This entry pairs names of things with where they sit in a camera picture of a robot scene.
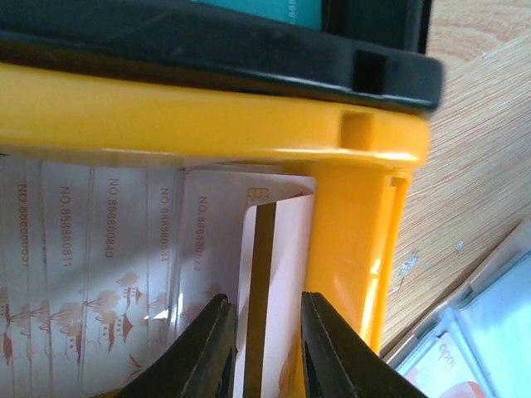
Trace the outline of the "beige card holder wallet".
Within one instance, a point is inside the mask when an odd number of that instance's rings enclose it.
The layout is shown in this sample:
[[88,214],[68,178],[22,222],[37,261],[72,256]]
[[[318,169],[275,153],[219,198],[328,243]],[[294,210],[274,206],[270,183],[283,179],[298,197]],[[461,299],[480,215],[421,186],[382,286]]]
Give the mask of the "beige card holder wallet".
[[443,332],[455,339],[486,397],[530,395],[529,220],[409,329],[384,360],[398,372],[420,345]]

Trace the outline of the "red white card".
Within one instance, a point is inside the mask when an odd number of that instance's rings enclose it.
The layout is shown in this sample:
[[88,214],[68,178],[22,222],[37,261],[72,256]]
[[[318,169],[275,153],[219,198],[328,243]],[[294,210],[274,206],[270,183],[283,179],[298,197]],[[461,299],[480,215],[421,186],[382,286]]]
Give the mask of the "red white card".
[[427,397],[486,397],[449,332],[430,337],[397,370]]

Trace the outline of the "black bin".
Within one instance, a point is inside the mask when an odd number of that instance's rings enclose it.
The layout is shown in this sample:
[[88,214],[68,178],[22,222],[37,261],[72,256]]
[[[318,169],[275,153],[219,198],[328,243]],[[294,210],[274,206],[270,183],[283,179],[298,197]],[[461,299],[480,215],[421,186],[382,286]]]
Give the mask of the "black bin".
[[422,54],[189,1],[4,1],[4,62],[115,79],[428,114]]

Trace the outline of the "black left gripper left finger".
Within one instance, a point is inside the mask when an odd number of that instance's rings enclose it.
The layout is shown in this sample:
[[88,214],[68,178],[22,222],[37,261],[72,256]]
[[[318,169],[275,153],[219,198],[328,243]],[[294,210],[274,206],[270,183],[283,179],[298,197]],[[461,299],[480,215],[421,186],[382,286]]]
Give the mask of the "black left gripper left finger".
[[215,295],[167,351],[118,397],[232,397],[236,305]]

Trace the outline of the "yellow bin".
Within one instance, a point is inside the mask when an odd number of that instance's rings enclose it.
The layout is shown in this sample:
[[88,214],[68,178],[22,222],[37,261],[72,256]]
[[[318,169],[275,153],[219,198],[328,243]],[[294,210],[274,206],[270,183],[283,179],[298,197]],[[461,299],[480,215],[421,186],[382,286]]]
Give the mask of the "yellow bin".
[[428,123],[361,106],[2,64],[1,150],[113,166],[281,163],[317,182],[306,287],[373,349]]

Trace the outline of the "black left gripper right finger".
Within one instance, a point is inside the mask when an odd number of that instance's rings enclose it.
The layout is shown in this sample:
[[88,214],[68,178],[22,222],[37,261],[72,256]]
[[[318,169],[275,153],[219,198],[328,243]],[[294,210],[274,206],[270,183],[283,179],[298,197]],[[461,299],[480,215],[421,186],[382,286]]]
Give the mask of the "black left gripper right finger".
[[300,318],[308,397],[424,396],[373,352],[321,293],[302,293]]

